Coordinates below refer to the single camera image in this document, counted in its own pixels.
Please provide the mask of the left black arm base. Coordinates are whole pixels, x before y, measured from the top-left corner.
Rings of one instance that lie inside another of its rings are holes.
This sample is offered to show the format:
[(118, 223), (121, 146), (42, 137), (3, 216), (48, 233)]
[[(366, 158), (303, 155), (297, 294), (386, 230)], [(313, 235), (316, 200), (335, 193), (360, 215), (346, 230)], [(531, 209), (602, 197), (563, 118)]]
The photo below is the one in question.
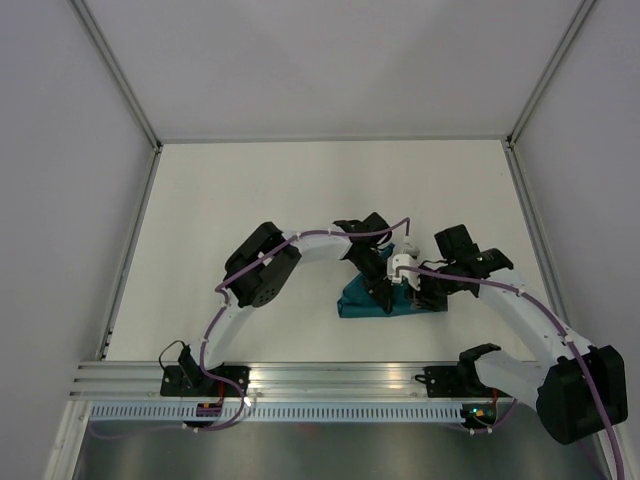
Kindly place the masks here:
[[(210, 374), (217, 377), (225, 378), (242, 390), (247, 392), (250, 383), (250, 368), (245, 365), (222, 365), (216, 369), (210, 370)], [(224, 397), (239, 398), (239, 391), (228, 382), (214, 380), (208, 376), (199, 373), (198, 380), (200, 383), (193, 386), (187, 376), (179, 366), (168, 366), (165, 368), (160, 388), (161, 397)]]

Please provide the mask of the teal cloth napkin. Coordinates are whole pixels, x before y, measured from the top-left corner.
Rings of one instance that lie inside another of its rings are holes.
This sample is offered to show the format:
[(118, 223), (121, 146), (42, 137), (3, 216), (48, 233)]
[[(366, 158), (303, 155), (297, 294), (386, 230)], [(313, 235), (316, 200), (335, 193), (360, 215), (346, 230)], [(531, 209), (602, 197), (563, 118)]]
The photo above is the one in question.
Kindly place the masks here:
[[(390, 243), (380, 250), (381, 256), (387, 260), (393, 255), (395, 245)], [(382, 309), (371, 299), (364, 284), (363, 277), (359, 273), (343, 288), (341, 296), (337, 301), (338, 316), (343, 319), (367, 318), (367, 317), (397, 317), (418, 313), (446, 312), (447, 310), (416, 310), (413, 309), (407, 300), (407, 284), (393, 285), (394, 287), (394, 307), (390, 315), (385, 314)]]

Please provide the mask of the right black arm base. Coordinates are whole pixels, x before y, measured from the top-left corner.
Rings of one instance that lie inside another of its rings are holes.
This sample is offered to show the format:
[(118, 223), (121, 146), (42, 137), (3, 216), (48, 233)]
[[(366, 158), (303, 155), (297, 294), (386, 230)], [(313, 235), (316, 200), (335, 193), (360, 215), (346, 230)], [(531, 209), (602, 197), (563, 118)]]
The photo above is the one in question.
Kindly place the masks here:
[(425, 366), (413, 375), (413, 380), (421, 384), (429, 399), (489, 399), (493, 400), (496, 394), (498, 399), (511, 399), (511, 396), (495, 391), (489, 387), (473, 389), (468, 387), (458, 369), (454, 365)]

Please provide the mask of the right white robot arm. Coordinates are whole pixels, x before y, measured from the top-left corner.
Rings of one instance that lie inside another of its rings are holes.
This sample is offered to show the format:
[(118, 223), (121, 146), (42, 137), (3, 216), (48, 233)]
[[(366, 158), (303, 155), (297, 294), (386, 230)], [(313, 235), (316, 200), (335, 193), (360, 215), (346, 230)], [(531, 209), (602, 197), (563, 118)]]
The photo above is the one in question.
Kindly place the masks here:
[(467, 228), (435, 236), (443, 265), (422, 266), (407, 251), (388, 260), (390, 279), (429, 310), (468, 291), (496, 312), (533, 356), (526, 362), (485, 343), (459, 355), (456, 381), (469, 395), (495, 389), (533, 409), (551, 435), (568, 445), (628, 418), (624, 360), (612, 346), (597, 347), (542, 303), (499, 249), (481, 250)]

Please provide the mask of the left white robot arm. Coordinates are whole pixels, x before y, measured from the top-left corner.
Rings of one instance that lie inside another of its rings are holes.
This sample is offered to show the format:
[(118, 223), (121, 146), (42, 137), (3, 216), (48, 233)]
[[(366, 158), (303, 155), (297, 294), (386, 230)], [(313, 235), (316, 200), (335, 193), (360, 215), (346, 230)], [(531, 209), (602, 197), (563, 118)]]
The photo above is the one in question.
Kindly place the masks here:
[(378, 247), (399, 228), (409, 232), (410, 220), (389, 225), (377, 213), (362, 221), (338, 220), (306, 231), (283, 231), (272, 222), (259, 225), (225, 263), (225, 276), (214, 288), (223, 296), (220, 310), (202, 337), (180, 353), (184, 385), (198, 396), (216, 389), (215, 368), (224, 362), (228, 345), (249, 315), (274, 300), (300, 265), (325, 260), (352, 263), (363, 276), (365, 292), (382, 312), (390, 314), (394, 290)]

